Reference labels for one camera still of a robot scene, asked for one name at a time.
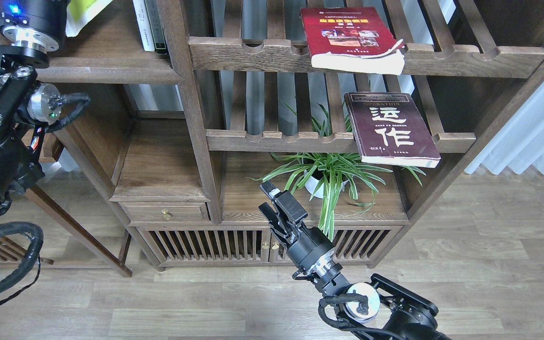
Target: book spine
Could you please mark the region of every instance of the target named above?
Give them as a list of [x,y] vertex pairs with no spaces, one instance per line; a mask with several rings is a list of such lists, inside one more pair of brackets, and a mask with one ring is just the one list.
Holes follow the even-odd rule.
[[345,101],[346,107],[348,108],[349,118],[352,121],[352,134],[354,135],[354,140],[356,141],[356,147],[358,147],[358,153],[360,153],[360,159],[363,159],[365,152],[362,149],[362,139],[358,134],[360,129],[358,127],[356,116],[354,116],[354,108],[352,108],[352,97],[350,97],[349,93],[346,93],[343,96],[343,100]]
[[138,19],[138,28],[140,29],[140,37],[142,38],[144,51],[154,52],[155,45],[153,43],[153,31],[151,30],[151,23],[148,20],[148,13],[144,0],[134,0],[134,10],[136,11],[136,18]]
[[153,31],[155,52],[158,54],[167,54],[165,36],[162,32],[161,20],[158,15],[157,0],[145,0],[145,2],[146,12],[148,13],[148,19],[151,22],[151,30]]

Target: slatted cabinet door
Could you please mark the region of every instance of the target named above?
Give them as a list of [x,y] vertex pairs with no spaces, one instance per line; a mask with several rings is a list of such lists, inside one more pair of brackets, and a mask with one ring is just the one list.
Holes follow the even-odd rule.
[[269,228],[138,227],[161,267],[267,263]]
[[[335,226],[333,245],[334,259],[343,264],[371,263],[380,256],[385,246],[402,226],[372,226],[363,228]],[[276,247],[272,238],[270,261],[274,263],[291,263],[282,246]]]

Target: spider plant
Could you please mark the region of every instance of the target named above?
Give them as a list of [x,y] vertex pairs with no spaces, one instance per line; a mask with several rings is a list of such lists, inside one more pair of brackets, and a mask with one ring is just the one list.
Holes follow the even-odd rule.
[[[294,113],[295,110],[291,106],[285,105]],[[326,120],[319,122],[314,116],[312,117],[313,129],[320,136],[326,137],[331,135],[331,127],[327,123],[329,121],[329,112],[321,104],[318,104],[326,115]],[[352,125],[349,117],[345,117],[346,131],[352,132]],[[392,172],[391,169],[382,168],[369,163],[363,163],[360,160],[359,153],[296,153],[291,155],[275,155],[277,161],[283,161],[285,164],[275,168],[268,174],[255,180],[268,181],[278,175],[290,173],[289,179],[285,185],[285,190],[290,190],[293,194],[297,189],[301,189],[306,185],[308,179],[318,175],[319,183],[313,190],[310,200],[314,197],[314,193],[321,187],[323,188],[322,207],[320,208],[320,221],[318,228],[332,241],[335,230],[335,206],[339,200],[339,195],[343,189],[343,182],[349,183],[349,196],[354,202],[354,205],[365,207],[365,213],[375,203],[375,194],[379,192],[375,185],[386,182],[374,172]],[[419,176],[417,174],[425,173],[414,166],[404,166],[412,173],[419,184]],[[358,189],[356,180],[360,180],[371,190],[372,200],[369,203],[357,203]]]

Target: book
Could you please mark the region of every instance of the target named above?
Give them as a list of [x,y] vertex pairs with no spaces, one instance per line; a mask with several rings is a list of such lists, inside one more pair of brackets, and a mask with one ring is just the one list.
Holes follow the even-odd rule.
[[134,10],[136,11],[138,29],[142,38],[142,47],[144,47],[144,51],[154,52],[153,30],[151,29],[151,22],[148,19],[145,0],[134,0]]
[[408,93],[349,92],[345,103],[365,163],[435,168],[440,153]]
[[157,0],[145,0],[145,3],[148,19],[151,22],[155,52],[158,54],[167,54],[167,44],[165,43],[165,36],[162,32],[161,20],[158,15]]
[[112,0],[72,0],[67,7],[67,37],[74,37]]
[[348,72],[400,75],[404,47],[374,7],[302,8],[312,66]]

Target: wooden cabinet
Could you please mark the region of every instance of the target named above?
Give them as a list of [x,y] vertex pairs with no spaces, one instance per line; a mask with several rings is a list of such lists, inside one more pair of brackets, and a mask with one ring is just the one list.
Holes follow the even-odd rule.
[[[167,58],[142,50],[132,2],[115,0],[52,55],[49,69],[39,71],[40,80],[58,83],[63,93],[92,95],[88,114],[57,136],[159,268],[287,263],[257,210],[265,196],[247,177],[278,165],[270,151],[357,150],[343,125],[339,73],[313,69],[306,42],[287,39],[284,3],[267,1],[267,39],[254,41],[240,37],[242,0],[226,0],[221,37],[213,34],[208,0],[158,0]],[[340,199],[337,257],[369,265],[406,234],[544,80],[544,1],[510,7],[455,0],[457,11],[447,24],[436,0],[420,0],[432,44],[414,42],[400,0],[382,3],[390,28],[406,42],[404,74],[414,80],[414,98],[442,161],[428,170],[422,187],[400,170],[384,177],[387,185],[366,213],[354,212],[347,195]],[[320,0],[307,4],[323,6]],[[233,71],[228,125],[220,109],[220,70]],[[265,127],[257,134],[246,131],[249,71],[265,78]],[[293,73],[296,84],[294,136],[279,129],[281,72]],[[311,72],[324,74],[330,137],[311,129]],[[367,75],[353,75],[353,82],[358,90],[371,89]],[[184,111],[136,110],[119,84],[140,83],[178,84]],[[400,90],[395,76],[385,76],[384,83],[388,91]],[[309,212],[306,223],[315,226],[320,202],[304,192],[296,197]]]

